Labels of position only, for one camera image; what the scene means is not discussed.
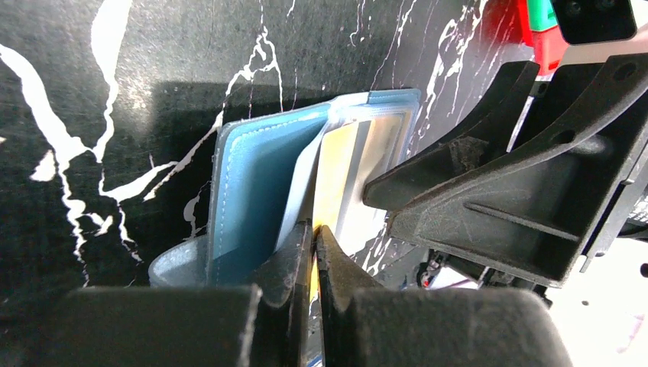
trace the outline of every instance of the leather wallet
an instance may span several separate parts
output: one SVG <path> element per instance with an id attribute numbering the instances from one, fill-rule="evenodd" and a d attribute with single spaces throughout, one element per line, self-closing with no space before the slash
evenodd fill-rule
<path id="1" fill-rule="evenodd" d="M 382 148 L 396 163 L 404 158 L 403 136 L 411 135 L 419 97 L 416 89 L 355 93 L 224 125 L 216 139 L 207 234 L 156 258 L 149 267 L 151 286 L 243 282 L 273 252 L 290 245 L 288 234 L 297 220 L 305 219 L 301 216 L 313 217 L 304 207 L 309 201 L 312 206 L 308 189 L 314 187 L 324 135 L 358 124 L 364 115 L 401 116 L 398 138 L 382 139 L 389 141 Z"/>

